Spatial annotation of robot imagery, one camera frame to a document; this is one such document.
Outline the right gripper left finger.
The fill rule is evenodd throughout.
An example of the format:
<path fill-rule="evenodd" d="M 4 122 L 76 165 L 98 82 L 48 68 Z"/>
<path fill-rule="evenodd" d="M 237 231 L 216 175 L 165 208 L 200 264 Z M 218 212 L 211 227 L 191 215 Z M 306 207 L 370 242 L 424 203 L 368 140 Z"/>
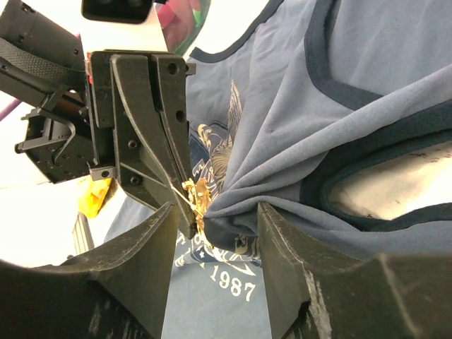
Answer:
<path fill-rule="evenodd" d="M 59 266 L 1 263 L 2 338 L 159 338 L 172 272 L 177 211 Z"/>

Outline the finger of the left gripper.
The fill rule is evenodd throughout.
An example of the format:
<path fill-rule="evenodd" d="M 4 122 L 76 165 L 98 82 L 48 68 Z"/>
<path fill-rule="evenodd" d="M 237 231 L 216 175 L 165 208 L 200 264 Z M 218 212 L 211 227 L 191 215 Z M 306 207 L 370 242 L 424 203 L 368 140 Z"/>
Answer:
<path fill-rule="evenodd" d="M 176 177 L 173 192 L 179 200 L 181 224 L 179 229 L 192 238 L 196 233 L 196 216 L 189 205 L 182 184 L 191 178 L 189 122 L 186 118 L 186 63 L 176 54 L 158 53 L 151 56 L 157 76 L 157 104 L 163 130 L 172 154 L 171 164 Z"/>

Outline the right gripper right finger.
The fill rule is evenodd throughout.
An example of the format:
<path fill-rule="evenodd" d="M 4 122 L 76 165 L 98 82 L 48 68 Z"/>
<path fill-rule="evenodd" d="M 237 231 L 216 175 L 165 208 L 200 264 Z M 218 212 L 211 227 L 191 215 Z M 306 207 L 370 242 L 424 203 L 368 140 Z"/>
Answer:
<path fill-rule="evenodd" d="M 451 255 L 360 261 L 258 206 L 274 338 L 450 338 Z"/>

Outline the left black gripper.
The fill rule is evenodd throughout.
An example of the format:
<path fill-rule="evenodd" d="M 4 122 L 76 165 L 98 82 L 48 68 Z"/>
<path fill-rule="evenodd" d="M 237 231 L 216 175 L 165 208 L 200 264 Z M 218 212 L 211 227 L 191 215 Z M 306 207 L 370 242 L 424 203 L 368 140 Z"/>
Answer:
<path fill-rule="evenodd" d="M 14 150 L 53 184 L 115 176 L 112 135 L 96 122 L 82 42 L 24 1 L 2 1 L 1 91 L 32 106 Z M 119 184 L 143 205 L 175 205 L 177 176 L 155 110 L 148 58 L 114 54 L 114 145 Z"/>

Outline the gold brooch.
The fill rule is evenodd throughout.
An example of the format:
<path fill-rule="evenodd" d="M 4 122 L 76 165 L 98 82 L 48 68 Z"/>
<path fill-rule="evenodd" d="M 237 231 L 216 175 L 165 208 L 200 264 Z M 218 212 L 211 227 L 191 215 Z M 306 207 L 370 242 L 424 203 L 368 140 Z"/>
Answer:
<path fill-rule="evenodd" d="M 204 215 L 207 212 L 208 207 L 212 203 L 212 197 L 208 188 L 206 179 L 199 179 L 194 182 L 193 179 L 189 179 L 182 182 L 182 189 L 187 193 L 187 198 L 177 188 L 172 186 L 172 190 L 185 201 L 196 218 L 196 230 L 197 233 L 205 235 Z"/>

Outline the blue printed tank top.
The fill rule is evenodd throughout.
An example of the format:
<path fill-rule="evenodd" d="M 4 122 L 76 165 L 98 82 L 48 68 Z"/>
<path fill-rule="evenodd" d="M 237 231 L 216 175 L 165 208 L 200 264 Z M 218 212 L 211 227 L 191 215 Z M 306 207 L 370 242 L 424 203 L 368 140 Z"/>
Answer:
<path fill-rule="evenodd" d="M 451 250 L 451 2 L 238 1 L 187 88 L 213 202 L 175 242 L 163 338 L 272 335 L 259 203 L 345 255 Z"/>

